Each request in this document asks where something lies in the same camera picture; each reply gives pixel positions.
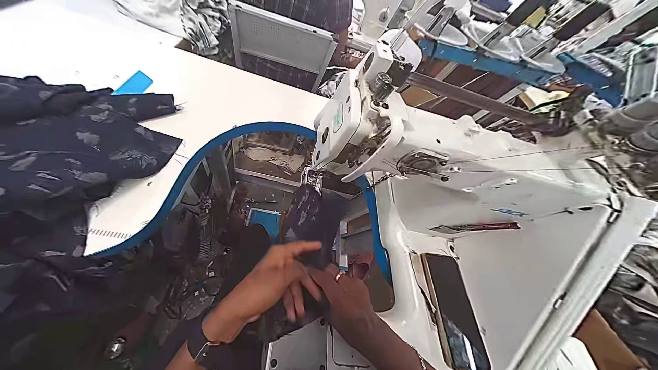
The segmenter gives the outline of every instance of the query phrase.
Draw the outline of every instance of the clothing stack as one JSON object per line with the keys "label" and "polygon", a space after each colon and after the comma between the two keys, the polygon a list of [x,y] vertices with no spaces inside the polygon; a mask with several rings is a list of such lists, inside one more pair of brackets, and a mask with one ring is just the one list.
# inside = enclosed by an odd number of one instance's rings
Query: clothing stack
{"label": "clothing stack", "polygon": [[175,113],[172,95],[112,92],[0,76],[4,364],[48,320],[93,316],[129,296],[116,261],[82,257],[87,210],[121,180],[160,171],[181,140],[137,123]]}

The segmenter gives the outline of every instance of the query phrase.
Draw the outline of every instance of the metal rod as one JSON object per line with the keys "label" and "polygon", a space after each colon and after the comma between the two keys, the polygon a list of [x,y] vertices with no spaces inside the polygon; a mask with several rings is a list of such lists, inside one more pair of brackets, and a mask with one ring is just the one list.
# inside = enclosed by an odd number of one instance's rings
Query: metal rod
{"label": "metal rod", "polygon": [[484,109],[491,113],[508,117],[510,119],[517,120],[526,124],[532,125],[546,121],[544,115],[536,115],[528,111],[524,111],[521,108],[502,103],[490,97],[480,95],[479,93],[474,93],[472,91],[462,89],[459,86],[451,85],[447,82],[436,80],[418,72],[414,72],[409,75],[407,78],[407,83],[412,86],[423,88],[436,95],[443,95],[448,99],[458,101],[459,103],[464,103],[466,105],[470,105],[471,107]]}

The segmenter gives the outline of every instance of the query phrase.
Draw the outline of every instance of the blue tag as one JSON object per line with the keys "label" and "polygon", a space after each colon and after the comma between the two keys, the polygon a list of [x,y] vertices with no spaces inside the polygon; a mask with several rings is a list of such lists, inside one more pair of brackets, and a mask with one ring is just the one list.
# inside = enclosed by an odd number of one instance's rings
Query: blue tag
{"label": "blue tag", "polygon": [[137,71],[123,85],[119,86],[112,95],[126,95],[130,93],[143,93],[153,83],[153,80],[142,71]]}

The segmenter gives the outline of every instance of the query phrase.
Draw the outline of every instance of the brand logo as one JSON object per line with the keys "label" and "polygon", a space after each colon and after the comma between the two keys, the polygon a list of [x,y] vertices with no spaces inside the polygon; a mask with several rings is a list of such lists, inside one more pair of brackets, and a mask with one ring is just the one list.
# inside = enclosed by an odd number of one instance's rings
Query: brand logo
{"label": "brand logo", "polygon": [[343,103],[338,103],[338,109],[336,109],[336,115],[334,115],[334,133],[340,129],[340,126],[343,126]]}
{"label": "brand logo", "polygon": [[519,211],[515,211],[513,209],[507,209],[507,208],[499,208],[499,209],[493,209],[492,208],[492,211],[504,213],[506,215],[518,216],[518,217],[523,217],[523,216],[529,215],[529,213],[523,213],[523,212],[519,212]]}

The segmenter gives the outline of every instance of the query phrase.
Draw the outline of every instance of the navy patterned fabric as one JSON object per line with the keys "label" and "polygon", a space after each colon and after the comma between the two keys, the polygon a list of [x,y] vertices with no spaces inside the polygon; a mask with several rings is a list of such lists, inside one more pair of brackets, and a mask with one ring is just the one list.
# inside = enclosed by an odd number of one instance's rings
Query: navy patterned fabric
{"label": "navy patterned fabric", "polygon": [[0,77],[0,212],[158,172],[180,139],[137,121],[176,111],[171,95],[110,95]]}
{"label": "navy patterned fabric", "polygon": [[171,95],[111,93],[0,76],[2,363],[40,323],[110,309],[136,285],[113,258],[82,257],[86,207],[160,171],[181,140],[137,123],[176,112]]}
{"label": "navy patterned fabric", "polygon": [[[323,269],[334,260],[334,239],[338,233],[341,218],[347,211],[347,200],[336,193],[320,194],[308,184],[297,188],[295,200],[288,208],[288,213],[281,227],[281,243],[304,240],[322,242],[319,251],[305,253],[300,260],[307,266]],[[327,309],[327,301],[318,303],[302,289],[306,314],[296,323],[286,317],[283,302],[270,308],[259,320],[259,337],[263,342],[271,342],[287,335],[304,325],[313,322]]]}

